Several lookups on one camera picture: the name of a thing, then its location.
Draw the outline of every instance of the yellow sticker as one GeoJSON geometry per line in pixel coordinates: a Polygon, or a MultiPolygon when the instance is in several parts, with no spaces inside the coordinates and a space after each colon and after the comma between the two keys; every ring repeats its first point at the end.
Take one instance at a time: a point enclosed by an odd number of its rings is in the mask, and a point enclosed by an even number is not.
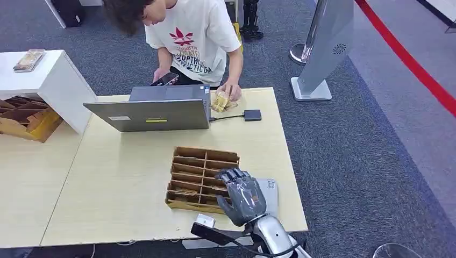
{"type": "Polygon", "coordinates": [[[166,119],[155,119],[155,120],[146,120],[146,123],[163,123],[167,122],[168,120],[166,119]]]}

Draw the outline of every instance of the young man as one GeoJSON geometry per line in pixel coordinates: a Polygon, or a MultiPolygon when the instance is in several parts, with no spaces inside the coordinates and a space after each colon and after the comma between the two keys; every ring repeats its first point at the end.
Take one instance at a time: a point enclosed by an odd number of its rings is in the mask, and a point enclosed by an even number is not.
{"type": "Polygon", "coordinates": [[[154,81],[168,72],[179,74],[175,84],[220,85],[230,58],[229,77],[218,88],[234,101],[241,96],[243,67],[240,42],[224,0],[103,0],[108,16],[129,35],[138,22],[145,25],[147,43],[158,49],[154,81]]]}

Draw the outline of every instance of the gray carpet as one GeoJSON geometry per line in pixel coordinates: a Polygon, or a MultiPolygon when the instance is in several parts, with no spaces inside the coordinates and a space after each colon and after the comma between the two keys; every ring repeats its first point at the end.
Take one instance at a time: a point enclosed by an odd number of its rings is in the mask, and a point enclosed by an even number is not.
{"type": "MultiPolygon", "coordinates": [[[[88,8],[89,18],[81,28],[61,30],[41,1],[23,7],[0,0],[0,6],[2,52],[65,49],[99,95],[128,94],[152,77],[156,55],[144,35],[129,39],[119,35],[99,8],[88,8]]],[[[313,6],[311,1],[298,0],[260,2],[259,25],[266,37],[245,43],[240,81],[243,87],[275,89],[310,228],[295,236],[308,240],[314,258],[368,257],[386,242],[405,244],[423,257],[455,257],[456,230],[350,59],[327,80],[332,101],[293,100],[289,79],[302,68],[287,53],[306,35],[313,6]]],[[[90,245],[35,248],[29,257],[90,257],[91,251],[90,245]]],[[[97,245],[95,254],[95,258],[195,256],[251,257],[238,248],[184,250],[168,241],[97,245]]]]}
{"type": "MultiPolygon", "coordinates": [[[[445,34],[447,26],[416,0],[370,0],[369,4],[410,54],[456,96],[456,34],[445,34]]],[[[358,7],[354,15],[350,58],[456,225],[456,119],[402,63],[358,7]]]]}

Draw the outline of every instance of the red stripe on floor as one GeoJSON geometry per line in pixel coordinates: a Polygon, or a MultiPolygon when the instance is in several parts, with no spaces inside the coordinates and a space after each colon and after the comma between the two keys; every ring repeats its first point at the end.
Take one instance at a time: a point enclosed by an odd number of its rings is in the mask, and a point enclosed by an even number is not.
{"type": "Polygon", "coordinates": [[[355,0],[361,10],[380,33],[389,47],[396,53],[409,70],[422,82],[436,99],[456,117],[456,99],[449,94],[426,70],[410,55],[402,44],[394,37],[385,24],[375,14],[365,0],[355,0]]]}

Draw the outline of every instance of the gray laptop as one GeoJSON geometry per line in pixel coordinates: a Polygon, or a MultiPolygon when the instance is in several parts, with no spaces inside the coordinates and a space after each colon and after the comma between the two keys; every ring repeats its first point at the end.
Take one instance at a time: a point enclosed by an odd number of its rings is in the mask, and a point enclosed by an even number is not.
{"type": "Polygon", "coordinates": [[[209,85],[134,87],[128,102],[84,106],[120,132],[209,128],[209,85]]]}

